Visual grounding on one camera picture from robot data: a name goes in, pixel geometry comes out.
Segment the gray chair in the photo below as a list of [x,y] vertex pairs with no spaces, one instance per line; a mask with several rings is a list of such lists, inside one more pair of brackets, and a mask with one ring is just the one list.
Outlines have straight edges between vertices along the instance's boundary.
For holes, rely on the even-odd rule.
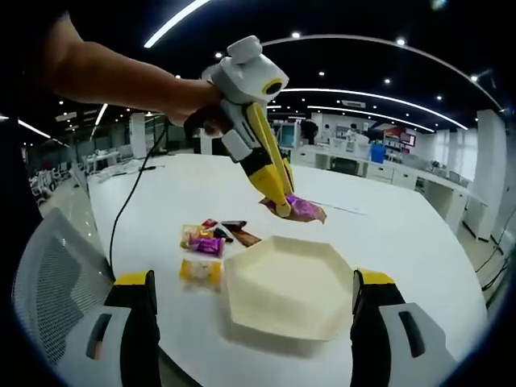
[[75,182],[86,192],[89,197],[88,179],[86,178],[85,172],[79,168],[77,163],[72,163],[70,175],[72,175],[73,180],[75,180]]
[[26,334],[53,368],[83,316],[102,306],[114,277],[106,258],[56,208],[29,240],[12,302]]

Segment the white desk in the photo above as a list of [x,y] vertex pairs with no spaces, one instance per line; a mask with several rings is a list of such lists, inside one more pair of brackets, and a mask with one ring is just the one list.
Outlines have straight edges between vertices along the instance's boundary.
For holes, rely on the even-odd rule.
[[97,162],[102,160],[107,160],[107,164],[109,166],[116,164],[116,159],[119,156],[120,152],[111,152],[107,153],[105,155],[92,155],[89,157],[86,157],[86,162],[88,164],[94,165],[94,172],[97,171]]
[[320,156],[326,157],[327,159],[329,159],[331,156],[347,160],[354,160],[361,164],[389,167],[394,171],[415,175],[416,177],[420,177],[423,180],[428,181],[429,184],[427,184],[427,192],[425,197],[435,208],[438,214],[443,217],[444,221],[451,228],[454,234],[457,234],[459,231],[459,226],[464,217],[464,211],[468,203],[468,198],[474,197],[479,202],[483,202],[480,198],[473,195],[473,193],[471,193],[462,185],[456,184],[453,181],[449,181],[443,177],[439,177],[433,173],[411,168],[406,165],[397,164],[390,161],[385,161],[384,164],[378,164],[371,160],[354,155],[353,153],[335,153],[332,152],[329,148],[316,145],[305,145],[298,148],[297,150],[293,150],[293,152],[315,154],[318,158],[315,159],[314,167],[319,169],[328,168],[328,160],[321,160]]
[[[164,168],[143,174],[119,220],[114,272],[155,271],[160,346],[201,385],[341,387],[349,385],[352,374],[349,327],[315,352],[268,335],[227,334],[220,296],[187,290],[177,276],[181,259],[191,255],[179,247],[182,225],[207,218],[247,220],[249,232],[261,238],[330,242],[350,264],[388,273],[405,300],[417,302],[443,328],[457,359],[480,337],[487,314],[473,267],[445,222],[414,191],[294,165],[297,194],[361,213],[327,206],[326,224],[294,223],[258,204],[260,193],[229,157],[177,155],[155,163]],[[89,179],[106,251],[114,218],[135,179],[135,174],[101,184]],[[241,250],[238,242],[227,245],[223,258]]]

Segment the snack package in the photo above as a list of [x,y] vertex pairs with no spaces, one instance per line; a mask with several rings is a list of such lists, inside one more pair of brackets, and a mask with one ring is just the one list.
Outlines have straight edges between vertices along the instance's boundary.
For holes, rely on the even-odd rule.
[[223,254],[224,239],[222,238],[191,238],[187,247],[192,252],[204,252],[211,256],[220,257]]
[[222,228],[215,228],[213,230],[213,235],[215,238],[222,238],[228,243],[233,243],[233,239],[229,237],[228,234]]
[[220,257],[223,254],[224,239],[214,238],[214,232],[205,230],[202,226],[186,224],[183,226],[181,247]]
[[216,220],[213,220],[213,219],[207,219],[203,222],[202,226],[204,228],[212,228],[212,227],[215,227],[217,226],[217,221]]
[[222,276],[222,263],[212,260],[187,260],[181,263],[179,277],[199,285],[218,286]]
[[229,230],[230,233],[246,248],[251,247],[261,241],[260,238],[249,234],[242,229],[243,226],[248,224],[247,222],[222,222],[222,225]]
[[[294,195],[286,195],[285,198],[292,206],[292,211],[290,211],[290,215],[287,218],[283,219],[294,220],[296,222],[311,222],[312,220],[317,219],[322,224],[326,221],[326,212],[314,203],[298,198]],[[276,204],[274,202],[264,198],[260,203],[265,204],[273,214],[277,215]]]

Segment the black cable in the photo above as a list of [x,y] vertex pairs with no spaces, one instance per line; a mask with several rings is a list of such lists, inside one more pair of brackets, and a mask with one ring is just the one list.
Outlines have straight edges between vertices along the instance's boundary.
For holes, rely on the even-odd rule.
[[507,267],[508,267],[508,263],[509,262],[509,259],[506,259],[506,261],[504,262],[504,264],[502,265],[500,271],[497,273],[496,276],[494,276],[494,278],[489,281],[487,284],[485,284],[484,286],[482,286],[482,291],[485,292],[487,289],[491,288],[494,283],[496,282],[496,280],[501,276],[501,274],[507,270]]
[[142,166],[140,167],[139,169],[139,173],[138,173],[138,177],[136,178],[136,181],[135,181],[135,184],[133,185],[132,187],[132,190],[131,190],[131,193],[129,193],[129,196],[127,197],[127,200],[125,203],[123,203],[123,206],[122,208],[120,209],[120,212],[118,215],[116,215],[116,218],[114,219],[114,223],[113,223],[113,231],[111,232],[111,241],[110,241],[110,267],[111,267],[111,272],[113,272],[113,275],[114,275],[114,270],[113,270],[113,239],[114,239],[114,232],[116,230],[116,225],[117,223],[119,222],[119,219],[120,219],[120,215],[122,214],[122,212],[126,209],[126,206],[127,206],[127,203],[131,200],[131,197],[132,197],[132,194],[135,192],[136,190],[136,186],[138,185],[139,183],[139,179],[142,177],[142,174],[144,173],[145,171],[145,165],[147,164],[148,162],[148,159],[151,157],[151,154],[156,150],[156,148],[158,147],[158,144],[160,143],[161,139],[163,139],[163,136],[165,135],[166,133],[166,130],[163,129],[163,131],[161,132],[160,134],[160,137],[158,138],[158,140],[156,141],[156,143],[152,146],[151,150],[148,151],[147,153],[147,156],[145,156],[145,160],[144,160],[144,163],[142,164]]
[[514,216],[514,213],[516,213],[516,207],[513,209],[513,212],[512,214],[510,215],[510,217],[507,219],[507,222],[505,224],[505,226],[503,227],[503,229],[501,230],[501,236],[500,236],[500,240],[498,240],[498,242],[495,241],[496,243],[496,246],[493,250],[493,254],[491,254],[491,256],[487,259],[486,262],[484,262],[477,270],[475,270],[475,273],[478,273],[480,272],[480,270],[486,266],[488,264],[488,262],[494,257],[494,254],[497,252],[497,249],[499,249],[499,246],[500,246],[500,243],[501,243],[501,240],[503,239],[503,235],[506,233],[506,230],[507,230],[507,227],[509,226],[509,223],[510,223],[510,220],[513,218]]

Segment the yellow candy wrapper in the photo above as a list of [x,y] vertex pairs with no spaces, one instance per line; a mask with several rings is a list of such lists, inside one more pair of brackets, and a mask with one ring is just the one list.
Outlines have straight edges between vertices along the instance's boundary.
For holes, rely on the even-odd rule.
[[189,248],[190,241],[199,238],[213,238],[213,231],[206,230],[203,226],[196,226],[194,224],[185,224],[183,226],[183,235],[181,237],[181,247]]
[[182,280],[196,282],[199,285],[218,286],[221,276],[222,263],[212,260],[184,259],[179,271]]

